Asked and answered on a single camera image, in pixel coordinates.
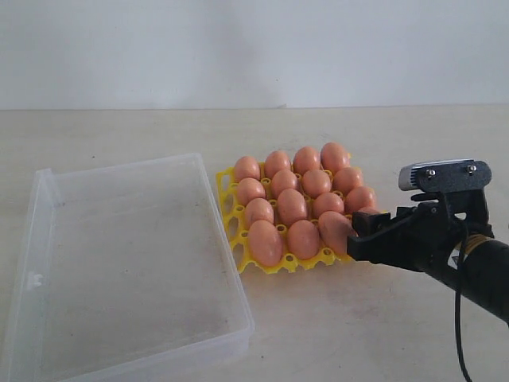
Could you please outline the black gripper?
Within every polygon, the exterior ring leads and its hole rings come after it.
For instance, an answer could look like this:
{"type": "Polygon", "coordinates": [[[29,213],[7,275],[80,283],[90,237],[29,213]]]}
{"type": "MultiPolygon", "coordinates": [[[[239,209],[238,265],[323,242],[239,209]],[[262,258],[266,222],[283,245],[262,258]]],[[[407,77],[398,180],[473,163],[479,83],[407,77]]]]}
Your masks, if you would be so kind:
{"type": "Polygon", "coordinates": [[[354,212],[347,253],[355,261],[428,275],[474,268],[494,243],[485,201],[423,201],[389,212],[354,212]]]}

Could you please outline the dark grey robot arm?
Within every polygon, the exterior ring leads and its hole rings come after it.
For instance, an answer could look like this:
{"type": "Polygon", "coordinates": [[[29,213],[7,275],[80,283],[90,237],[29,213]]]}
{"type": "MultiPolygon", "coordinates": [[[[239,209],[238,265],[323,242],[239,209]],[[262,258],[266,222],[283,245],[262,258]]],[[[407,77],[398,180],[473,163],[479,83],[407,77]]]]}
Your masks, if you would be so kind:
{"type": "Polygon", "coordinates": [[[426,273],[507,321],[508,246],[486,236],[484,226],[423,202],[396,216],[354,212],[352,227],[347,253],[354,260],[426,273]]]}

